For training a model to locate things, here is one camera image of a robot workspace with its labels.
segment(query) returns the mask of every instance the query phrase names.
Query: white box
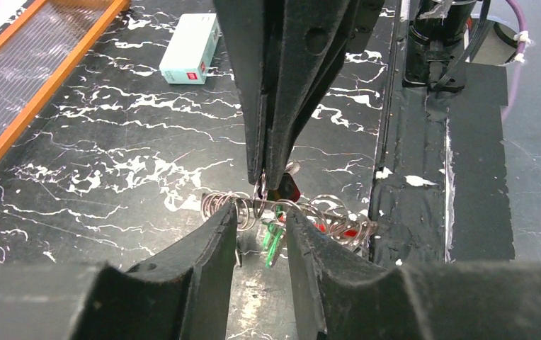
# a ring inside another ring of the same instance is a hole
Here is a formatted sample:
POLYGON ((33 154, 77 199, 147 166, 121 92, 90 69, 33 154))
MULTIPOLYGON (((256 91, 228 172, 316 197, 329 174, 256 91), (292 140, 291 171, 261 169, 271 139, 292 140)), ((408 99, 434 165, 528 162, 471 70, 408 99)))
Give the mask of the white box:
POLYGON ((214 13, 183 14, 160 62, 169 84, 204 84, 218 43, 214 13))

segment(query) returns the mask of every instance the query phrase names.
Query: silver wire coil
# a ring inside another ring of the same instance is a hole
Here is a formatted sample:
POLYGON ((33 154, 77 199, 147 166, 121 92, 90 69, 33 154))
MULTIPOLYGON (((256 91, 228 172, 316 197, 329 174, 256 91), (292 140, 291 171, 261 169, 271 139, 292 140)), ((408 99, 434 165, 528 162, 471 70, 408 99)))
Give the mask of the silver wire coil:
POLYGON ((269 201, 266 200, 266 194, 262 199, 252 200, 239 193, 211 193, 202 198, 202 219, 206 221, 231 200, 238 212, 238 232, 250 230, 258 221, 273 223, 285 229, 284 217, 290 208, 301 211, 317 229, 350 251, 368 248, 368 239, 377 229, 376 222, 371 221, 367 215, 352 214, 343 201, 334 195, 318 195, 307 202, 295 203, 291 200, 269 201), (321 209, 323 204, 329 208, 321 209), (279 218, 275 214, 277 205, 284 209, 279 218))

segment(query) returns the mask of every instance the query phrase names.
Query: orange-framed tray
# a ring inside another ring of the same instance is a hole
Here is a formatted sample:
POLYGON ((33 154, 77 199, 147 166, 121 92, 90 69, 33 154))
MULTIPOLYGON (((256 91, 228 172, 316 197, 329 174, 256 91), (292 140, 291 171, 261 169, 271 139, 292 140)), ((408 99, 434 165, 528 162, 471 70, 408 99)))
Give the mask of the orange-framed tray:
POLYGON ((130 0, 35 0, 0 34, 0 160, 130 0))

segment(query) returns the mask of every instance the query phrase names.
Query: white cable tie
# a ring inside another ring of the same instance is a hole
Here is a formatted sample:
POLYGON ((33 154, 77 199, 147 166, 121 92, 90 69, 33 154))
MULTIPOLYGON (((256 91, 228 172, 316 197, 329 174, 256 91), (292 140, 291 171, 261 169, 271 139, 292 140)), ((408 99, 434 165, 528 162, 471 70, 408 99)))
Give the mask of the white cable tie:
POLYGON ((520 31, 518 34, 515 34, 514 40, 530 44, 531 39, 529 39, 529 31, 528 30, 520 31))
POLYGON ((520 62, 521 64, 525 63, 525 55, 523 53, 517 53, 517 55, 514 58, 515 62, 520 62))

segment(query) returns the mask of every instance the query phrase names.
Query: marble-patterned table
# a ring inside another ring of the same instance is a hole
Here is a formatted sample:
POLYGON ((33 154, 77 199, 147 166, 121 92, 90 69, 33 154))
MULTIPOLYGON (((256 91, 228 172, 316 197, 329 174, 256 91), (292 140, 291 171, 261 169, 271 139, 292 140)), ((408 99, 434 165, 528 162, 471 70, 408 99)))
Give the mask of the marble-patterned table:
MULTIPOLYGON (((305 197, 368 208, 394 11, 341 75, 292 153, 305 197)), ((157 70, 178 17, 210 0, 133 0, 0 164, 0 263, 109 261, 126 269, 202 223, 199 197, 243 191, 244 126, 222 39, 202 86, 157 70)), ((241 236, 228 339, 295 338, 287 260, 265 268, 241 236)))

